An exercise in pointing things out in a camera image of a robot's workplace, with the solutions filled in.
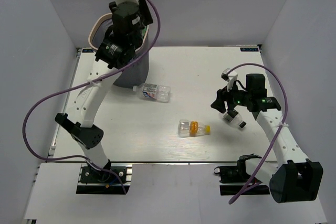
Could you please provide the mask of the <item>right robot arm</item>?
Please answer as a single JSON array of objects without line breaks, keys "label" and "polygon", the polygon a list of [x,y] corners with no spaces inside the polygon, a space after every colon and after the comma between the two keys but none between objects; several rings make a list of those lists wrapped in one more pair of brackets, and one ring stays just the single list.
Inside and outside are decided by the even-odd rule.
[{"label": "right robot arm", "polygon": [[263,163],[256,173],[254,165],[244,163],[237,168],[238,177],[247,182],[256,176],[269,187],[277,203],[314,201],[321,184],[323,168],[319,162],[311,161],[301,150],[289,127],[283,122],[283,113],[277,99],[269,97],[263,74],[247,74],[246,87],[239,90],[238,74],[223,73],[227,86],[217,91],[211,107],[223,114],[227,120],[237,116],[236,106],[244,106],[263,129],[267,139],[273,143],[272,150],[277,160],[274,167]]}]

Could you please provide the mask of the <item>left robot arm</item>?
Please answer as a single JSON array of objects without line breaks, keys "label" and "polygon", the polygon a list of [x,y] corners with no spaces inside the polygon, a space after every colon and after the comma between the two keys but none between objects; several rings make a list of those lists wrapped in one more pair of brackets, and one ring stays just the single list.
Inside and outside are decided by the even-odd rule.
[{"label": "left robot arm", "polygon": [[89,35],[95,59],[88,84],[73,105],[55,117],[79,144],[101,182],[110,178],[110,160],[104,153],[103,130],[94,124],[98,109],[113,85],[131,88],[143,83],[149,71],[148,28],[153,23],[146,0],[114,0],[111,12],[100,17]]}]

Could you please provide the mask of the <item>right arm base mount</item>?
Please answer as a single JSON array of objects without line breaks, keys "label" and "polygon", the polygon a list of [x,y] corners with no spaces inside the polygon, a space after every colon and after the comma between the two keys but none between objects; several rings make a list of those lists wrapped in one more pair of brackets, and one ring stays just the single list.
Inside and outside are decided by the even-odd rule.
[{"label": "right arm base mount", "polygon": [[[236,165],[217,166],[214,168],[214,175],[219,176],[220,195],[233,196],[240,191],[250,175],[246,173],[246,161],[249,159],[261,159],[261,156],[255,154],[240,156]],[[243,195],[270,195],[268,186],[258,185]]]}]

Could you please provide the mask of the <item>clear bottle white cap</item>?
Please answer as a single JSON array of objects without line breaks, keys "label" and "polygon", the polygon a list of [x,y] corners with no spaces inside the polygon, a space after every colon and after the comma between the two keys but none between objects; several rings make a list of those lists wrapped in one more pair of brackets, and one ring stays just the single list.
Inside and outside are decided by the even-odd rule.
[{"label": "clear bottle white cap", "polygon": [[142,83],[139,86],[133,86],[132,90],[142,100],[168,103],[171,97],[171,87],[158,84]]}]

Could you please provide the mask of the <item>clear bottle black label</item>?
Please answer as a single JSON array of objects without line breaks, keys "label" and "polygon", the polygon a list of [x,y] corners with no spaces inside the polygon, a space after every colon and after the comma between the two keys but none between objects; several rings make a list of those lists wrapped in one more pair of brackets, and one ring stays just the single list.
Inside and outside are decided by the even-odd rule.
[{"label": "clear bottle black label", "polygon": [[231,127],[236,129],[243,129],[246,122],[243,117],[236,110],[228,110],[223,115],[223,120]]}]

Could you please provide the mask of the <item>clear bottle orange label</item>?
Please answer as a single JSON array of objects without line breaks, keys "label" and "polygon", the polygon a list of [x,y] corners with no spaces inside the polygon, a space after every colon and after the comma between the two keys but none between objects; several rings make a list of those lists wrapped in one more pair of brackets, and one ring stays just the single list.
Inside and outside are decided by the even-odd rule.
[{"label": "clear bottle orange label", "polygon": [[179,137],[197,137],[210,135],[211,127],[198,121],[180,120],[178,125]]}]

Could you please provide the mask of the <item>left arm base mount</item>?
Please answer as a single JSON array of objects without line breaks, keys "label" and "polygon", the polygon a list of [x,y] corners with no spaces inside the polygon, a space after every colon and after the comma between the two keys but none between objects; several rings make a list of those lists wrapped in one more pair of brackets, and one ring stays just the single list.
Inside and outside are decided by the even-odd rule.
[{"label": "left arm base mount", "polygon": [[80,169],[76,194],[78,195],[125,195],[131,184],[131,166],[111,166],[117,176],[98,171],[86,165]]}]

